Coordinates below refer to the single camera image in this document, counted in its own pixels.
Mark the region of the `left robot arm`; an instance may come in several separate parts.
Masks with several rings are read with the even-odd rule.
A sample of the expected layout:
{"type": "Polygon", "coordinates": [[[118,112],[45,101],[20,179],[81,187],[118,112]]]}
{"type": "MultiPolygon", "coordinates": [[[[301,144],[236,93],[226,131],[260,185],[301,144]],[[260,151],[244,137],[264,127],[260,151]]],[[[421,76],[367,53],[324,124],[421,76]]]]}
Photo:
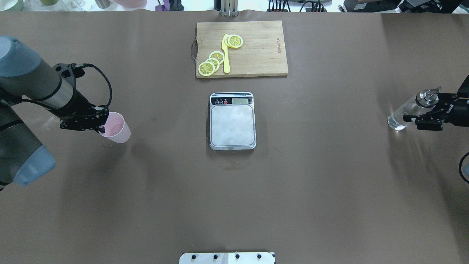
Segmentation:
{"type": "Polygon", "coordinates": [[[19,38],[0,38],[1,80],[1,189],[10,184],[26,187],[48,174],[56,160],[48,147],[17,114],[22,104],[34,105],[59,121],[62,130],[103,132],[110,114],[112,85],[91,63],[49,65],[19,38]],[[91,103],[77,88],[86,68],[96,70],[108,87],[107,102],[91,103]]]}

